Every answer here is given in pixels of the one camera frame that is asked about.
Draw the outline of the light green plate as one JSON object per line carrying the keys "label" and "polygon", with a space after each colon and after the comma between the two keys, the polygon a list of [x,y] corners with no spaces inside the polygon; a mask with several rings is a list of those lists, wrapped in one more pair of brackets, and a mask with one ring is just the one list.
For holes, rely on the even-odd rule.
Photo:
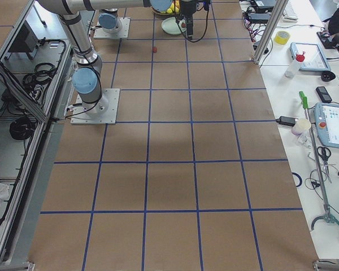
{"label": "light green plate", "polygon": [[170,35],[179,35],[186,32],[186,27],[182,28],[181,23],[184,23],[183,20],[176,22],[175,17],[170,17],[162,21],[161,27],[162,30]]}

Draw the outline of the yellow banana bunch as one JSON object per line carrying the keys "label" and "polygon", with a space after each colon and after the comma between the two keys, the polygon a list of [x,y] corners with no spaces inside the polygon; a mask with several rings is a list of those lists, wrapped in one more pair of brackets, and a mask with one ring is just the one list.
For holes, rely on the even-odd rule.
{"label": "yellow banana bunch", "polygon": [[166,10],[166,14],[179,14],[180,13],[180,1],[174,0],[172,1],[170,7]]}

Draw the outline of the yellow tape roll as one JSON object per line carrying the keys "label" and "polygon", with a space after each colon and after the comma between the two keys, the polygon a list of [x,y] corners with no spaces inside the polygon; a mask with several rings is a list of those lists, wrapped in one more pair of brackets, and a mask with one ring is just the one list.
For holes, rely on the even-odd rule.
{"label": "yellow tape roll", "polygon": [[284,30],[280,30],[276,33],[274,41],[279,45],[285,45],[290,39],[290,33]]}

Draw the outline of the red capped squeeze bottle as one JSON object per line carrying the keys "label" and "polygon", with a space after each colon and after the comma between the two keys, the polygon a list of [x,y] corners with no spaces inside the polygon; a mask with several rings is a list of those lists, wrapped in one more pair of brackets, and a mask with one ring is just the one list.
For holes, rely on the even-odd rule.
{"label": "red capped squeeze bottle", "polygon": [[288,69],[285,71],[284,76],[286,78],[293,78],[298,73],[304,60],[305,60],[305,52],[303,51],[301,54],[297,53],[292,63],[290,64]]}

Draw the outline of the far blue teach pendant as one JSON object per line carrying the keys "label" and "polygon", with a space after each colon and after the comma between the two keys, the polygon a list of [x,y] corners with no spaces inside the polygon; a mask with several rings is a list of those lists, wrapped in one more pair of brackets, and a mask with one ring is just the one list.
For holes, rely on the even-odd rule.
{"label": "far blue teach pendant", "polygon": [[292,42],[289,50],[293,59],[297,54],[305,53],[305,60],[299,69],[300,71],[322,72],[331,70],[322,47],[318,43]]}

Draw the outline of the blue teach pendant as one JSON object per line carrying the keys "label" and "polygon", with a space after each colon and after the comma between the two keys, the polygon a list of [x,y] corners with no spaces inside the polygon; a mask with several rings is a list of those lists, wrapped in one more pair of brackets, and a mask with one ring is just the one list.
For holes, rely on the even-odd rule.
{"label": "blue teach pendant", "polygon": [[339,104],[316,103],[314,117],[322,145],[339,148]]}
{"label": "blue teach pendant", "polygon": [[297,54],[305,53],[305,60],[299,69],[300,71],[322,72],[331,70],[322,47],[318,43],[292,42],[289,50],[293,59]]}

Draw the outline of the black power adapter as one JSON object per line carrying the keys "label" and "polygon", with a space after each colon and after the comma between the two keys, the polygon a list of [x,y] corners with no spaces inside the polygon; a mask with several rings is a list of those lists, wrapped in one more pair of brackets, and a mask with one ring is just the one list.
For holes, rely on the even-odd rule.
{"label": "black power adapter", "polygon": [[293,117],[280,116],[276,119],[276,122],[280,125],[293,127],[296,124],[297,119]]}

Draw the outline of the black remote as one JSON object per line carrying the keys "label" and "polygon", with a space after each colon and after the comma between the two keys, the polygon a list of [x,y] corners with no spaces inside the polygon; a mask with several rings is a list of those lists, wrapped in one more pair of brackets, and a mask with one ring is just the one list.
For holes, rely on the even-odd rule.
{"label": "black remote", "polygon": [[332,98],[331,98],[327,89],[324,86],[318,86],[318,87],[316,87],[315,90],[316,90],[320,100],[323,103],[331,103],[332,102]]}

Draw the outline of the white paper cup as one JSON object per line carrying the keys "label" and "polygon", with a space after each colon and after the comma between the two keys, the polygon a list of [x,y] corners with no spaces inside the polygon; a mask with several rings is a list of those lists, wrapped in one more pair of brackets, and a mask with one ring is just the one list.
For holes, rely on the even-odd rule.
{"label": "white paper cup", "polygon": [[300,136],[311,128],[311,122],[308,119],[298,119],[291,129],[292,134]]}

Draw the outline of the near blue teach pendant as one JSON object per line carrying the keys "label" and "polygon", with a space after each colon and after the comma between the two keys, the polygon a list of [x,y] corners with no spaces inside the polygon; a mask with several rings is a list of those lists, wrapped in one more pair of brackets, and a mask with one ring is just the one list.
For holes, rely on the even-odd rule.
{"label": "near blue teach pendant", "polygon": [[339,148],[339,104],[316,103],[314,117],[322,145]]}

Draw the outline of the aluminium frame post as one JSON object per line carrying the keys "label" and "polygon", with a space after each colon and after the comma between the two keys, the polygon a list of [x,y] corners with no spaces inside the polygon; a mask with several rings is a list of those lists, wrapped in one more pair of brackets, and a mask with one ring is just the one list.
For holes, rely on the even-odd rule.
{"label": "aluminium frame post", "polygon": [[287,4],[288,0],[278,0],[276,1],[276,4],[272,10],[272,14],[270,16],[270,19],[265,27],[264,33],[258,43],[257,49],[255,50],[254,56],[253,56],[253,62],[255,64],[259,64],[265,49],[268,46],[268,43],[272,37],[273,31],[275,30],[277,23],[279,22],[283,11],[285,9],[285,6]]}

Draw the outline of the black handled scissors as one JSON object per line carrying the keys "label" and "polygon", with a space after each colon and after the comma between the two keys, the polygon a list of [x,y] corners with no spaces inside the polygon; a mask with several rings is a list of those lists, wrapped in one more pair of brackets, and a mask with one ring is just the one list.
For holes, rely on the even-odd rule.
{"label": "black handled scissors", "polygon": [[318,156],[322,159],[323,161],[323,167],[324,171],[327,175],[327,178],[329,179],[329,182],[332,183],[330,174],[329,174],[329,165],[328,165],[328,159],[331,157],[331,150],[327,147],[324,146],[319,146],[317,147],[317,152]]}

